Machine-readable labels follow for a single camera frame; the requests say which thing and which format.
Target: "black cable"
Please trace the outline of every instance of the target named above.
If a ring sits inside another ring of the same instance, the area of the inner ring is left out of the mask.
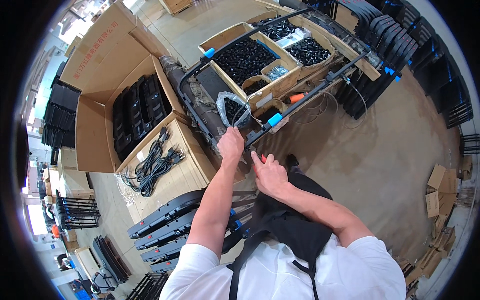
[[[121,174],[122,181],[135,192],[140,192],[143,197],[150,197],[153,193],[158,178],[165,175],[170,169],[185,158],[184,153],[170,148],[165,157],[163,154],[163,143],[168,139],[168,132],[165,127],[160,130],[158,138],[150,145],[146,159],[135,167],[135,177],[127,177]]]

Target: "window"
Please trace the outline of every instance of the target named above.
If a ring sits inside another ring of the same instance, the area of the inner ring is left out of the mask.
[[[45,219],[43,218],[43,209],[41,205],[28,205],[28,216],[30,218],[30,224],[32,224],[33,234],[46,234],[47,225],[45,224]]]

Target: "concrete floor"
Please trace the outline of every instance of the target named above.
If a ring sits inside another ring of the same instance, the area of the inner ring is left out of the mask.
[[[266,10],[245,0],[201,0],[175,17],[156,0],[138,0],[131,10],[186,66],[201,53],[197,45],[219,31],[248,20]],[[339,11],[338,19],[342,20]],[[275,135],[267,135],[257,148],[279,159],[294,153],[305,173],[325,187],[334,200],[358,215],[394,255],[415,261],[426,249],[432,220],[427,218],[425,187],[435,163],[456,168],[459,162],[457,129],[447,130],[441,115],[408,69],[398,83],[391,84],[368,110],[362,125],[335,104],[313,120],[299,112]],[[307,110],[315,114],[318,110]],[[92,246],[96,235],[110,237],[130,269],[129,281],[113,293],[124,299],[149,272],[149,264],[127,236],[133,225],[113,174],[90,173],[102,214],[99,228],[78,230],[81,247]],[[241,183],[252,186],[253,174]],[[222,262],[232,261],[241,245]]]

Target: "man's right hand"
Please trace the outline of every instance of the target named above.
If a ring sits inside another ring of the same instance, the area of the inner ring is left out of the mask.
[[[261,162],[255,151],[251,152],[253,163],[257,171],[258,189],[272,198],[281,201],[282,194],[290,187],[287,171],[275,160],[273,154],[267,156],[265,163]]]

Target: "apron strap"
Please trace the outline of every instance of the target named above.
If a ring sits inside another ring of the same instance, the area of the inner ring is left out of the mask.
[[[301,265],[299,262],[297,262],[297,260],[294,260],[292,263],[298,269],[307,273],[308,276],[310,276],[310,279],[312,280],[312,286],[313,286],[313,296],[315,297],[315,300],[318,300],[317,285],[315,284],[316,261],[313,261],[313,263],[309,262],[308,268]]]
[[[228,297],[228,300],[237,299],[240,269],[267,235],[268,231],[264,230],[257,232],[251,237],[249,237],[247,240],[245,240],[245,243],[243,244],[243,250],[240,252],[240,255],[235,259],[232,264],[227,265],[227,268],[233,271],[232,281],[230,283],[230,295]]]

